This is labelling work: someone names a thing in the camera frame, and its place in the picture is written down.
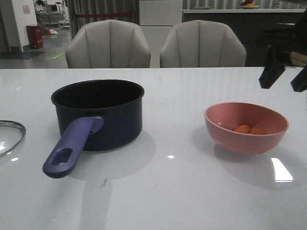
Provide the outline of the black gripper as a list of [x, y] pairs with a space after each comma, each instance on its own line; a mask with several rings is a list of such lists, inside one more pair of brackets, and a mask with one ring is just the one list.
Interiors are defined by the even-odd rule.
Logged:
[[[258, 35], [258, 47], [266, 48], [264, 70], [259, 78], [261, 88], [269, 89], [290, 65], [290, 53], [307, 55], [307, 17], [303, 15], [293, 25], [266, 29]], [[307, 89], [307, 68], [304, 67], [291, 81], [295, 92]]]

